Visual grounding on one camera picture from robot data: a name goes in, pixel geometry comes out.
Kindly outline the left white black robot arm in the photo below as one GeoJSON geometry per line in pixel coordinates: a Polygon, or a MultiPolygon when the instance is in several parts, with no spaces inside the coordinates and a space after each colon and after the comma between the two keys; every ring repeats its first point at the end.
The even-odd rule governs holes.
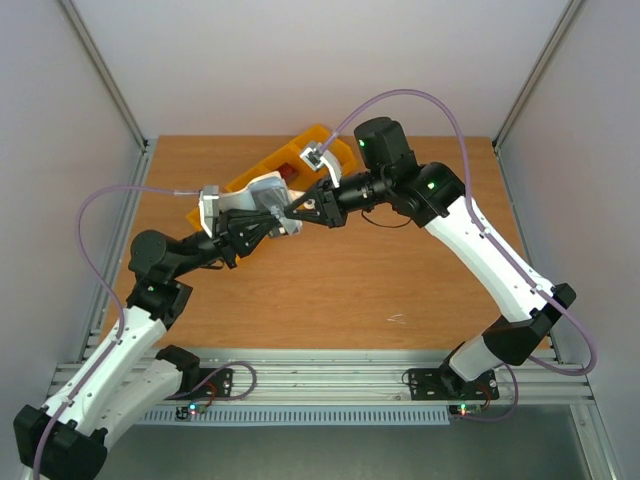
{"type": "Polygon", "coordinates": [[[131,382],[125,377],[183,313],[192,289],[180,277],[217,262],[235,267],[277,224],[266,211],[230,210],[182,240],[156,230],[134,238],[128,268],[135,284],[119,320],[64,386],[14,418],[19,457],[32,478],[95,478],[115,442],[147,410],[202,389],[208,379],[199,357],[175,345],[162,348],[131,382]]]}

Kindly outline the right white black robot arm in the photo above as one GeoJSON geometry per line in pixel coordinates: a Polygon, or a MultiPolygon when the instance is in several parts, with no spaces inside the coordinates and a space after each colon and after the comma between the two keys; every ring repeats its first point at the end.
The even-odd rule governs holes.
{"type": "Polygon", "coordinates": [[[576,299],[566,283],[554,285],[539,275],[494,231],[462,180],[446,165],[421,165],[399,122],[378,117],[354,131],[365,171],[345,176],[336,157],[309,142],[300,152],[312,170],[327,169],[286,210],[290,219],[345,225],[349,213],[387,203],[447,246],[485,287],[498,305],[498,319],[443,361],[439,387],[459,398],[485,372],[501,364],[523,364],[576,299]]]}

